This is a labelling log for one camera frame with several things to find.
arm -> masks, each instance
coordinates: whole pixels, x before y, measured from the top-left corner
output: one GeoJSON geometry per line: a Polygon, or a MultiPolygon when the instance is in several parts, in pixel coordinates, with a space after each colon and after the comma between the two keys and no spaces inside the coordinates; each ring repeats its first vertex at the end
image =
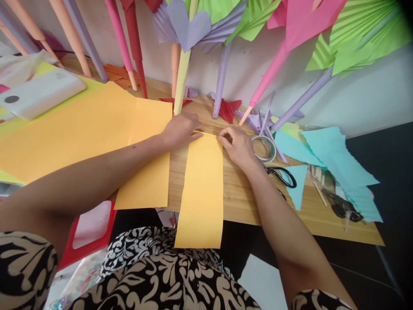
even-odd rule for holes
{"type": "Polygon", "coordinates": [[[72,164],[0,201],[0,230],[34,233],[50,241],[61,258],[76,216],[92,210],[151,159],[202,136],[196,114],[174,117],[144,141],[72,164]]]}
{"type": "Polygon", "coordinates": [[[262,228],[277,257],[288,305],[300,291],[316,288],[356,308],[310,231],[257,161],[251,138],[238,127],[228,127],[218,139],[251,183],[262,228]]]}

forearm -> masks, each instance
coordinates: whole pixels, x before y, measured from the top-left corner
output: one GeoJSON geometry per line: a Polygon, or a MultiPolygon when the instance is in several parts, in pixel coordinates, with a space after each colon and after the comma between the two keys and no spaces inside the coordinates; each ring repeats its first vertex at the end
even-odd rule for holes
{"type": "Polygon", "coordinates": [[[46,175],[5,202],[31,211],[75,217],[97,206],[152,158],[167,151],[161,137],[153,136],[46,175]]]}
{"type": "Polygon", "coordinates": [[[306,266],[325,256],[312,234],[280,195],[273,181],[257,163],[245,173],[251,183],[261,225],[278,260],[306,266]]]}

white power bank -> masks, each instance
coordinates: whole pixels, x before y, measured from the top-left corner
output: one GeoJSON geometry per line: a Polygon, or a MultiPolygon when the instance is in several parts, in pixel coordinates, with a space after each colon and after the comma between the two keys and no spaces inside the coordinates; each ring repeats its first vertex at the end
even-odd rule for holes
{"type": "Polygon", "coordinates": [[[13,115],[31,120],[86,89],[76,75],[58,68],[0,94],[0,106],[13,115]]]}

cyan paper scrap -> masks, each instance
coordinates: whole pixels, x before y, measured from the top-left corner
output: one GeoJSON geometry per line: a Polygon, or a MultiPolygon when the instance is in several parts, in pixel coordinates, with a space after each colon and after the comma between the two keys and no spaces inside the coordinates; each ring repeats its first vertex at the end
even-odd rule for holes
{"type": "Polygon", "coordinates": [[[382,222],[382,218],[373,201],[367,185],[378,184],[379,181],[367,172],[348,152],[345,136],[338,127],[320,130],[303,131],[313,153],[327,166],[334,178],[344,189],[349,201],[353,203],[367,222],[382,222]]]}
{"type": "MultiPolygon", "coordinates": [[[[294,176],[294,179],[296,179],[297,182],[297,187],[296,188],[289,188],[286,186],[288,194],[290,195],[294,207],[298,212],[301,211],[301,203],[302,203],[302,192],[304,191],[304,181],[305,177],[307,176],[307,165],[301,165],[301,166],[292,166],[292,167],[284,167],[287,169],[291,174],[294,176]]],[[[288,179],[288,176],[285,172],[282,170],[279,170],[286,180],[288,179]]]]}
{"type": "Polygon", "coordinates": [[[373,195],[367,186],[347,190],[345,194],[366,222],[383,223],[379,210],[374,203],[373,195]]]}
{"type": "Polygon", "coordinates": [[[278,130],[275,133],[274,139],[275,144],[280,147],[280,150],[282,150],[285,155],[307,164],[326,167],[326,165],[311,152],[308,146],[294,139],[289,134],[278,130]]]}

hand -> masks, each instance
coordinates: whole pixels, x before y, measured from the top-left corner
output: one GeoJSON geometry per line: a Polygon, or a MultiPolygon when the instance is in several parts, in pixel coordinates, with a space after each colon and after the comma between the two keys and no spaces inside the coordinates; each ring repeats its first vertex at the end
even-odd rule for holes
{"type": "Polygon", "coordinates": [[[229,157],[242,170],[258,163],[251,137],[239,127],[230,126],[218,134],[218,141],[227,150],[229,157]]]}
{"type": "Polygon", "coordinates": [[[160,136],[169,150],[179,149],[203,136],[203,133],[194,133],[194,130],[204,131],[198,114],[181,113],[173,116],[160,136]]]}

